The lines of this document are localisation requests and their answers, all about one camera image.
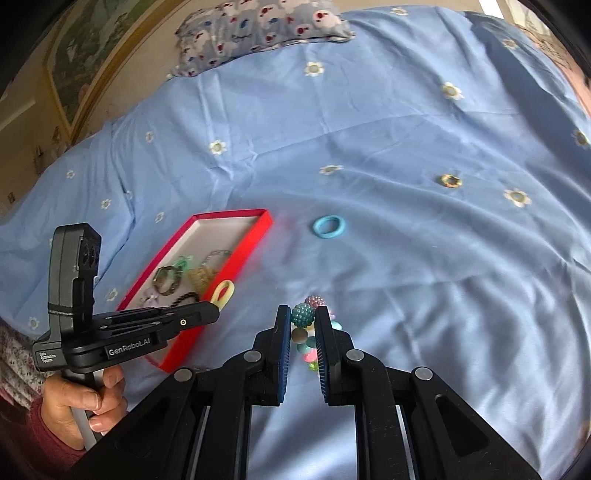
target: teal beaded ball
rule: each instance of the teal beaded ball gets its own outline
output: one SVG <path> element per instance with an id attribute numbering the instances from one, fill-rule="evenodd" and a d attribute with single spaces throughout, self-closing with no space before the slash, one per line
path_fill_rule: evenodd
<path id="1" fill-rule="evenodd" d="M 299 303 L 291 311 L 291 322 L 296 327 L 309 327 L 314 323 L 314 308 L 307 303 Z"/>

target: bed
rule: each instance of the bed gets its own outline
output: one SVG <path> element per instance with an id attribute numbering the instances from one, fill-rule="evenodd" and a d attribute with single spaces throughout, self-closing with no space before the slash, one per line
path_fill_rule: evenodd
<path id="1" fill-rule="evenodd" d="M 589 118 L 499 19 L 420 6 L 345 17 L 348 43 L 173 78 L 62 156 L 0 225 L 0 316 L 47 329 L 58 225 L 102 235 L 100 312 L 191 214 L 266 208 L 274 226 L 187 365 L 218 367 L 279 304 L 317 294 L 357 348 L 432 367 L 558 479 L 591 419 Z M 331 214 L 346 232 L 314 236 Z M 164 378 L 144 359 L 125 370 L 131 405 Z M 285 403 L 254 411 L 249 475 L 353 479 L 354 432 L 352 409 L 328 408 L 292 351 Z"/>

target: pillow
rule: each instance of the pillow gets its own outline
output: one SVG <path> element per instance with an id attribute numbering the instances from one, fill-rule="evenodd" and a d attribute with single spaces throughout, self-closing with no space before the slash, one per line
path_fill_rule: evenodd
<path id="1" fill-rule="evenodd" d="M 330 0 L 235 0 L 197 10 L 175 34 L 181 60 L 173 73 L 184 77 L 256 51 L 355 36 Z"/>

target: beaded ball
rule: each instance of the beaded ball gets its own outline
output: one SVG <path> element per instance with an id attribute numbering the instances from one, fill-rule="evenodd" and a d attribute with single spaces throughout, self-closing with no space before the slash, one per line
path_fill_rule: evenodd
<path id="1" fill-rule="evenodd" d="M 322 299 L 322 297 L 319 297 L 317 295 L 310 295 L 305 302 L 310 305 L 313 309 L 317 309 L 318 307 L 322 307 L 325 306 L 326 303 L 324 302 L 324 300 Z"/>
<path id="2" fill-rule="evenodd" d="M 314 309 L 307 303 L 299 303 L 291 311 L 291 322 L 297 327 L 307 327 L 314 323 Z"/>

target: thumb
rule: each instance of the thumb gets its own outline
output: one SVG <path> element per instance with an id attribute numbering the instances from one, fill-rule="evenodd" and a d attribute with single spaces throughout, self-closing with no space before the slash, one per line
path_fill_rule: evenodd
<path id="1" fill-rule="evenodd" d="M 61 375 L 52 375 L 45 382 L 44 396 L 56 407 L 74 407 L 85 410 L 98 410 L 102 400 L 100 395 L 89 387 L 65 380 Z"/>

